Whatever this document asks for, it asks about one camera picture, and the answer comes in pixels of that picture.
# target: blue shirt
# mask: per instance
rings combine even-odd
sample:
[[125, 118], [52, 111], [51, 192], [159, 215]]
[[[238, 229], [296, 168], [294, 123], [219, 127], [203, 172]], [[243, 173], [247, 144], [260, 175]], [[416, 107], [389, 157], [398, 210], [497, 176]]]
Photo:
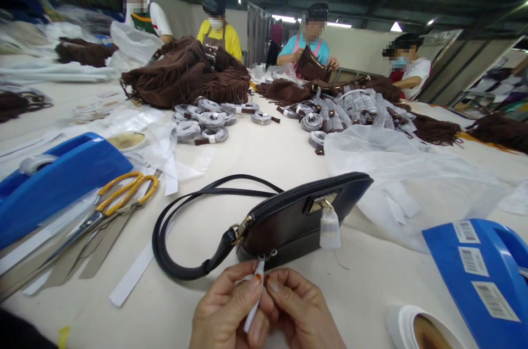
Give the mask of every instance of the blue shirt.
[[[292, 36], [284, 48], [282, 48], [282, 51], [280, 52], [279, 56], [281, 55], [291, 55], [293, 54], [293, 50], [295, 49], [295, 43], [297, 42], [297, 35]], [[315, 53], [317, 50], [317, 45], [319, 44], [319, 40], [310, 43], [310, 49], [312, 50], [312, 53]], [[299, 48], [305, 48], [306, 47], [306, 41], [304, 40], [304, 35], [301, 34], [301, 37], [299, 38]], [[321, 46], [319, 48], [319, 52], [317, 54], [317, 60], [325, 66], [328, 62], [328, 56], [330, 55], [330, 49], [328, 48], [328, 44], [326, 41], [323, 40], [321, 43]]]

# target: white shirt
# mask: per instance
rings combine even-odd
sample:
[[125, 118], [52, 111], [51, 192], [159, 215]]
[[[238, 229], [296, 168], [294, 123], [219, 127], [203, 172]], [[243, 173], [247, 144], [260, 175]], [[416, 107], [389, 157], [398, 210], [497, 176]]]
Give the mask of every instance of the white shirt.
[[[165, 12], [163, 12], [163, 9], [158, 3], [151, 0], [147, 0], [147, 6], [148, 4], [150, 4], [150, 19], [152, 19], [152, 26], [154, 26], [156, 35], [158, 37], [165, 35], [172, 36], [171, 26], [169, 25], [169, 21], [167, 20], [167, 16], [165, 15]], [[134, 20], [130, 13], [133, 11], [134, 10], [130, 9], [130, 5], [127, 3], [125, 23], [132, 27], [134, 27]]]
[[431, 73], [431, 61], [426, 58], [418, 58], [414, 62], [412, 62], [410, 65], [407, 66], [407, 69], [405, 71], [405, 74], [401, 78], [402, 80], [406, 80], [411, 77], [418, 76], [422, 78], [422, 82], [415, 86], [414, 88], [407, 88], [403, 89], [403, 93], [405, 94], [405, 98], [407, 100], [412, 100], [418, 92], [422, 89], [424, 86], [424, 82], [429, 78], [429, 74]]

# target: barcode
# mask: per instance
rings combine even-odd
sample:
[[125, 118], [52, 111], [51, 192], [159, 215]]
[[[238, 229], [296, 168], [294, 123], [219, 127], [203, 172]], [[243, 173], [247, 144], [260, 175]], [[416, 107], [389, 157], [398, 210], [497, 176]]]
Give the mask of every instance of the barcode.
[[473, 231], [473, 226], [468, 221], [461, 221], [460, 226], [462, 227], [462, 233], [467, 240], [474, 241], [477, 240], [475, 237], [475, 231]]
[[472, 282], [489, 314], [497, 319], [520, 322], [499, 288], [491, 282]]
[[464, 270], [467, 273], [490, 277], [482, 253], [478, 247], [459, 247]]
[[477, 269], [477, 264], [475, 263], [475, 260], [473, 259], [473, 254], [469, 250], [461, 250], [461, 251], [462, 251], [462, 262], [466, 266], [466, 269], [468, 269], [468, 272], [478, 274], [479, 270]]
[[455, 221], [453, 227], [460, 243], [480, 243], [471, 221]]

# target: blue tape dispenser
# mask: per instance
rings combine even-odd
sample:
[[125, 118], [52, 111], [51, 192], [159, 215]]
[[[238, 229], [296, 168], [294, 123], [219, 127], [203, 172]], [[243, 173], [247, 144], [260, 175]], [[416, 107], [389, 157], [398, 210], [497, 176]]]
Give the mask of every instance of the blue tape dispenser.
[[103, 137], [85, 133], [24, 160], [0, 182], [0, 249], [88, 192], [132, 170]]
[[528, 348], [528, 247], [519, 235], [481, 219], [422, 233], [479, 348]]

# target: handbag strap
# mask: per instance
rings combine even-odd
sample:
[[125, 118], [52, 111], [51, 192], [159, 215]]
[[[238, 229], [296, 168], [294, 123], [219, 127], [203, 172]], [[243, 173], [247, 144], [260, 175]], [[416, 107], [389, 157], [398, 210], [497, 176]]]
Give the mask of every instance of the handbag strap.
[[[199, 267], [186, 268], [176, 264], [176, 262], [171, 259], [169, 253], [167, 252], [165, 239], [167, 234], [167, 227], [170, 220], [174, 217], [174, 215], [182, 206], [186, 205], [192, 200], [197, 199], [202, 195], [243, 195], [261, 198], [269, 198], [275, 195], [275, 193], [264, 191], [218, 188], [219, 185], [236, 179], [248, 179], [257, 181], [268, 186], [277, 193], [284, 192], [279, 187], [271, 184], [270, 182], [264, 179], [260, 179], [251, 175], [238, 174], [224, 177], [202, 188], [200, 191], [192, 192], [182, 197], [179, 197], [177, 200], [168, 204], [166, 208], [162, 211], [162, 213], [159, 215], [156, 221], [156, 225], [154, 227], [154, 232], [152, 234], [152, 250], [154, 252], [154, 257], [156, 257], [156, 261], [158, 262], [159, 266], [167, 275], [177, 278], [179, 280], [195, 280], [208, 275], [212, 270], [214, 270], [214, 268], [219, 266], [221, 262], [224, 261], [224, 259], [233, 249], [233, 247], [237, 245], [237, 241], [240, 237], [240, 233], [237, 230], [238, 226], [231, 226], [222, 235], [218, 248], [216, 249], [216, 252], [214, 253], [213, 257], [205, 260]], [[172, 207], [180, 201], [182, 202], [177, 206], [177, 208], [170, 212]]]

